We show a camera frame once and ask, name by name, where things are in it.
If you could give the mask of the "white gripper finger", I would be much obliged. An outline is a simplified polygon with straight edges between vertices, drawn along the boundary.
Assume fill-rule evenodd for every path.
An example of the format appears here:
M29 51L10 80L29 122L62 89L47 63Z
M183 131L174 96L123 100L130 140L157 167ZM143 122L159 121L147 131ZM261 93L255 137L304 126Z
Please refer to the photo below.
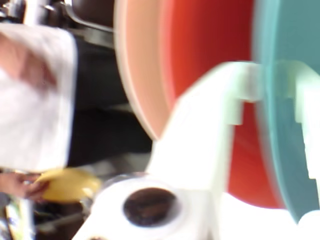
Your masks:
M200 77L177 100L147 172L180 189L224 191L234 127L244 102L259 99L259 71L254 62L225 62Z
M279 60L275 69L279 157L304 155L308 177L319 178L320 74L299 60Z

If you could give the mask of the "person's hand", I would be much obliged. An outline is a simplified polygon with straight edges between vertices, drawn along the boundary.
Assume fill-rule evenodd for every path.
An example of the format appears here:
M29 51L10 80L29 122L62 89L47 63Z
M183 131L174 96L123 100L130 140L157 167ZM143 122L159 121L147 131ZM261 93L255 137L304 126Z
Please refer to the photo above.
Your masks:
M0 192L18 198L41 201L49 182L39 182L37 174L2 172L0 174Z

